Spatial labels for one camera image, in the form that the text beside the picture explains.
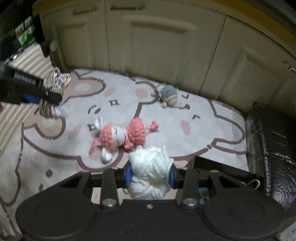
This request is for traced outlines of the white yarn ball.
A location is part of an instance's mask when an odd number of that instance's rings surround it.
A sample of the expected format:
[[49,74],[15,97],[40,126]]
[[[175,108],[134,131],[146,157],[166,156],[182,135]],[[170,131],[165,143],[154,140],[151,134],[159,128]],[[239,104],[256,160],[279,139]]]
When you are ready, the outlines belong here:
[[129,155],[132,181],[127,189],[130,197],[139,200],[163,199],[170,191],[169,175],[174,160],[166,147],[138,146]]

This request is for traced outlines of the silver patterned pouch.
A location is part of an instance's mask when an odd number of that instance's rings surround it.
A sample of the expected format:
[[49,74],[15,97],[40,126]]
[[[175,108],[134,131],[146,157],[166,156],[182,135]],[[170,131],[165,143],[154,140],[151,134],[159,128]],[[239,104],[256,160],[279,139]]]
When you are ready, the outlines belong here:
[[62,73],[58,67],[52,68],[44,80],[45,95],[42,97],[38,111],[44,118],[66,118],[67,111],[62,104],[65,88],[69,85],[69,73]]

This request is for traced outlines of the pink crochet bunny doll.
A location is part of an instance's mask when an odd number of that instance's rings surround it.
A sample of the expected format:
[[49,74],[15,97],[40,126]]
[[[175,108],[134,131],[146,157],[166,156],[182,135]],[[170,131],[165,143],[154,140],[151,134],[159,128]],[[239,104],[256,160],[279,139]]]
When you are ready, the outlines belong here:
[[120,147],[130,150],[138,146],[144,146],[146,135],[157,132],[159,124],[152,121],[146,127],[141,118],[133,118],[126,127],[115,126],[111,123],[105,124],[103,118],[94,122],[95,129],[99,132],[89,149],[91,155],[96,147],[102,147],[101,160],[105,163],[113,159],[113,153]]

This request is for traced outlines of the grey crochet doll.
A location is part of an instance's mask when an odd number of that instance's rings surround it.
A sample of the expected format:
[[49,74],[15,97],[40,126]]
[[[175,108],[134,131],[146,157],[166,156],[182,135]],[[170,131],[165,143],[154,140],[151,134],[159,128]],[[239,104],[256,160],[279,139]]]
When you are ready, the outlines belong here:
[[178,101],[177,88],[173,85],[160,83],[151,93],[152,97],[158,95],[158,100],[161,102],[162,108],[179,108],[181,103]]

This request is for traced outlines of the blue brown crochet item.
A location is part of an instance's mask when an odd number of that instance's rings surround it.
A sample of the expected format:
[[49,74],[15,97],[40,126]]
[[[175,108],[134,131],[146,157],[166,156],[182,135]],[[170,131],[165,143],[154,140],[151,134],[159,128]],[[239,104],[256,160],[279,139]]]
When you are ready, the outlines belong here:
[[208,188],[199,188],[199,203],[205,204],[210,199]]

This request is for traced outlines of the cartoon printed bed sheet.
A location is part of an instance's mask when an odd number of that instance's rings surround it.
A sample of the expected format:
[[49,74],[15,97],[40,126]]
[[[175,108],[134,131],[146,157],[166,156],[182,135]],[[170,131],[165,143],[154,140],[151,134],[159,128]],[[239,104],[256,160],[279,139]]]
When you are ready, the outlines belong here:
[[177,90],[163,108],[161,86],[78,69],[64,92],[66,118],[46,119],[33,104],[1,112],[1,237],[19,235],[15,212],[27,198],[82,170],[123,166],[137,146],[166,150],[182,165],[193,156],[248,170],[245,121],[221,102]]

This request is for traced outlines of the black wrapped cushion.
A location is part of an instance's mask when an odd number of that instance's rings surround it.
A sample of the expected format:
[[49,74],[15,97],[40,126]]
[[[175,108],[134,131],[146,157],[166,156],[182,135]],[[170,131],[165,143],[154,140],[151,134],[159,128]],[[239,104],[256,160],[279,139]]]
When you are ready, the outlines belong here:
[[245,120],[248,167],[264,192],[295,216],[295,116],[253,103]]

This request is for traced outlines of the white cabinet doors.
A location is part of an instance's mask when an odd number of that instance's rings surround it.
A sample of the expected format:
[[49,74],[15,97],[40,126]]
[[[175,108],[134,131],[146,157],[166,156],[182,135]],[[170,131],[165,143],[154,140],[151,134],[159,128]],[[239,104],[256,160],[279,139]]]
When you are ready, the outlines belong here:
[[247,112],[295,113],[295,37],[244,1],[38,1],[62,69],[148,77]]

